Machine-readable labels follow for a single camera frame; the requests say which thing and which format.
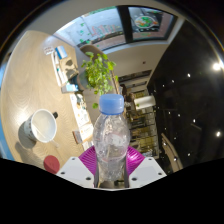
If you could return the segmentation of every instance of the wooden table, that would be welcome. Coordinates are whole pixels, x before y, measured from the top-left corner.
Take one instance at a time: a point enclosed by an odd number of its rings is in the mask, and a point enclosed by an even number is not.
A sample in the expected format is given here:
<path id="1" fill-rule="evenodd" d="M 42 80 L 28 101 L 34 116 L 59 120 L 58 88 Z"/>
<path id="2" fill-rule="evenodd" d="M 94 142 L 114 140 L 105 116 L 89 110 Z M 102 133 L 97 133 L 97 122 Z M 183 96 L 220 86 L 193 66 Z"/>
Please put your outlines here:
<path id="1" fill-rule="evenodd" d="M 65 42 L 37 31 L 28 31 L 21 38 L 9 59 L 1 89 L 1 119 L 8 147 L 15 161 L 44 169 L 46 156 L 57 157 L 62 167 L 72 156 L 83 153 L 76 144 L 72 131 L 78 129 L 70 94 L 62 94 L 58 86 L 51 55 L 44 47 L 63 45 L 77 65 L 73 47 Z M 57 133 L 60 144 L 34 142 L 25 136 L 24 122 L 38 109 L 58 113 Z"/>

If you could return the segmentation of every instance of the bottle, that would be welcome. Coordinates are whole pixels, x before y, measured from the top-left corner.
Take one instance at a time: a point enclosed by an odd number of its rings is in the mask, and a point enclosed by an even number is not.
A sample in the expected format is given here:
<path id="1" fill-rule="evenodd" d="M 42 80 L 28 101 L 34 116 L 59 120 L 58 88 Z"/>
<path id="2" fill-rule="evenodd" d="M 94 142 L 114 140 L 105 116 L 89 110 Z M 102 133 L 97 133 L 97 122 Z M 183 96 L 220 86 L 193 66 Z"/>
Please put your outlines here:
<path id="1" fill-rule="evenodd" d="M 100 116 L 93 130 L 93 143 L 97 154 L 102 181 L 121 178 L 130 131 L 122 113 L 124 98 L 119 94 L 105 94 L 99 100 Z"/>

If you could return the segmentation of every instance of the white cup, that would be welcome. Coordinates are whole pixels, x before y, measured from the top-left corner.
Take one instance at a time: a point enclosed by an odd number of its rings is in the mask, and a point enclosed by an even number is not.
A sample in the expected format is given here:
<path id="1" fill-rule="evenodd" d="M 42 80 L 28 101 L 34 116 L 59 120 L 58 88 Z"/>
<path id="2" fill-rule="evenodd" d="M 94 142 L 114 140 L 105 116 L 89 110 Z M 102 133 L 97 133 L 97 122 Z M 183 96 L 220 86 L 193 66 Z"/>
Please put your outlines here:
<path id="1" fill-rule="evenodd" d="M 53 114 L 45 109 L 37 110 L 24 124 L 24 132 L 27 137 L 43 143 L 54 139 L 57 132 L 57 124 Z"/>

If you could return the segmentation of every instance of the bottle cap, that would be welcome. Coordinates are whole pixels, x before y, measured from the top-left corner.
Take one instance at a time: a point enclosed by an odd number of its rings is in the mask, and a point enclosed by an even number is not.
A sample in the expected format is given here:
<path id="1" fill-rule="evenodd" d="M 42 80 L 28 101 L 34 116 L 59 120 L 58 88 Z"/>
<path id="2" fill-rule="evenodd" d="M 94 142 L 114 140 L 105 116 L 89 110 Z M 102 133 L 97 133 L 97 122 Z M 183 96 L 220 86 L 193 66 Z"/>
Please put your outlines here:
<path id="1" fill-rule="evenodd" d="M 100 96 L 99 110 L 105 115 L 118 115 L 124 111 L 124 97 L 119 94 Z"/>

